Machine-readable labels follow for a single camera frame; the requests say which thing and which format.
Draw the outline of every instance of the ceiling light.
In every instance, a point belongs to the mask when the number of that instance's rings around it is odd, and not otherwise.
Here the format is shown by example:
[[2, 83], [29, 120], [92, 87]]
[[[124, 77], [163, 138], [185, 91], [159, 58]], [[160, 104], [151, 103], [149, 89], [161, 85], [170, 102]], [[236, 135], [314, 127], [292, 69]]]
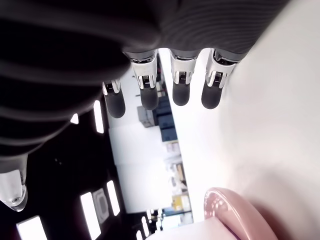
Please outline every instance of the ceiling light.
[[145, 235], [145, 237], [148, 237], [149, 236], [149, 228], [148, 228], [147, 220], [146, 220], [145, 216], [142, 217], [141, 222], [142, 222], [144, 235]]
[[39, 216], [16, 224], [22, 240], [47, 240]]
[[77, 113], [73, 114], [70, 122], [71, 122], [72, 124], [78, 124], [78, 123], [79, 123], [79, 118], [78, 118], [78, 114], [77, 114]]
[[146, 216], [148, 219], [151, 219], [151, 211], [149, 209], [146, 211]]
[[142, 235], [140, 230], [136, 232], [136, 240], [142, 240]]
[[98, 133], [103, 134], [104, 133], [104, 124], [102, 122], [100, 101], [96, 100], [94, 102], [93, 110], [94, 110], [94, 119], [95, 119], [96, 131]]
[[95, 240], [101, 234], [101, 230], [91, 192], [87, 192], [86, 194], [82, 195], [80, 199], [90, 237], [92, 240]]
[[117, 216], [120, 213], [120, 207], [117, 199], [116, 189], [114, 185], [114, 181], [109, 181], [106, 184], [106, 187], [108, 188], [108, 193], [110, 197], [110, 202], [113, 210], [113, 215]]

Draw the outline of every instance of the white surface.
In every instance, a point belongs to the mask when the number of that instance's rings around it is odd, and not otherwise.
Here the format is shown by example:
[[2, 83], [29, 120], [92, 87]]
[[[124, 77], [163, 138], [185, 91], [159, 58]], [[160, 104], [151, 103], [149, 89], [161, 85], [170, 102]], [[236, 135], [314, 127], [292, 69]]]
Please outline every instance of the white surface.
[[21, 240], [47, 240], [39, 216], [16, 224]]
[[80, 200], [90, 237], [92, 240], [95, 240], [101, 234], [101, 230], [91, 192], [87, 192], [86, 194], [82, 195]]
[[201, 104], [208, 50], [197, 60], [189, 103], [179, 107], [161, 49], [196, 222], [206, 190], [225, 187], [266, 209], [286, 239], [319, 239], [319, 9], [316, 0], [287, 6], [234, 69], [214, 110]]
[[108, 189], [113, 215], [117, 216], [120, 213], [120, 207], [118, 203], [114, 181], [109, 181], [106, 184], [106, 187]]
[[236, 240], [215, 217], [152, 234], [148, 240]]
[[5, 202], [8, 206], [15, 206], [13, 200], [22, 196], [20, 171], [0, 173], [0, 201]]
[[164, 160], [179, 153], [168, 152], [158, 126], [145, 128], [139, 121], [137, 107], [142, 106], [140, 89], [130, 68], [120, 79], [125, 114], [108, 114], [109, 136], [114, 164], [127, 213], [171, 206], [168, 176]]
[[93, 110], [94, 110], [94, 120], [95, 120], [96, 131], [100, 134], [103, 134], [104, 124], [102, 122], [100, 101], [95, 100], [93, 105]]
[[164, 169], [160, 163], [117, 166], [127, 213], [171, 206], [172, 197]]

